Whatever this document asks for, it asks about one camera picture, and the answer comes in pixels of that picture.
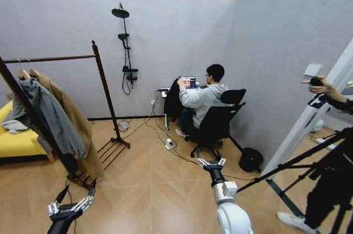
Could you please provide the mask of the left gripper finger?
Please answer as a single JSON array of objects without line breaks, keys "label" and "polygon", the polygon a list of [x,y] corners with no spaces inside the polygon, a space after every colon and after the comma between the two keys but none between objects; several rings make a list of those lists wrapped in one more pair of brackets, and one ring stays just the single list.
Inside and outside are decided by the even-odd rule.
[{"label": "left gripper finger", "polygon": [[62,200],[67,194],[68,189],[69,189],[69,185],[66,185],[64,189],[58,193],[56,199],[53,202],[48,204],[47,210],[48,210],[49,216],[53,216],[54,214],[59,213],[59,205],[61,204]]},{"label": "left gripper finger", "polygon": [[96,181],[94,181],[89,188],[88,195],[72,208],[73,212],[81,211],[82,213],[85,213],[91,207],[91,205],[94,203],[95,187]]}]

